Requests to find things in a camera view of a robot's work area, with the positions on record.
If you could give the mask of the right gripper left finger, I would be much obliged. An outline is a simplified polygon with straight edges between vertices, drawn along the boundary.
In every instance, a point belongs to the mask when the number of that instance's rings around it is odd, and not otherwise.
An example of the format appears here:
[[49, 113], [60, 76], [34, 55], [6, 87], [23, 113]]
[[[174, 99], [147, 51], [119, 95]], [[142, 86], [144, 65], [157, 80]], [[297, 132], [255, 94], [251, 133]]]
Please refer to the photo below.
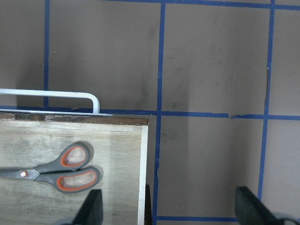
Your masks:
[[104, 219], [101, 189], [93, 189], [87, 195], [72, 225], [101, 225]]

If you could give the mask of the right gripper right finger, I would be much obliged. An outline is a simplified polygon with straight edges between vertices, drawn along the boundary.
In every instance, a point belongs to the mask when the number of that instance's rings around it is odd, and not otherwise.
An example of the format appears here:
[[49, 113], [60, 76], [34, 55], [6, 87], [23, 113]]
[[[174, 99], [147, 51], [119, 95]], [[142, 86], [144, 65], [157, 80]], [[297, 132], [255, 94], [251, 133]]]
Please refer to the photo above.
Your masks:
[[246, 186], [235, 189], [234, 211], [240, 225], [278, 225], [275, 216]]

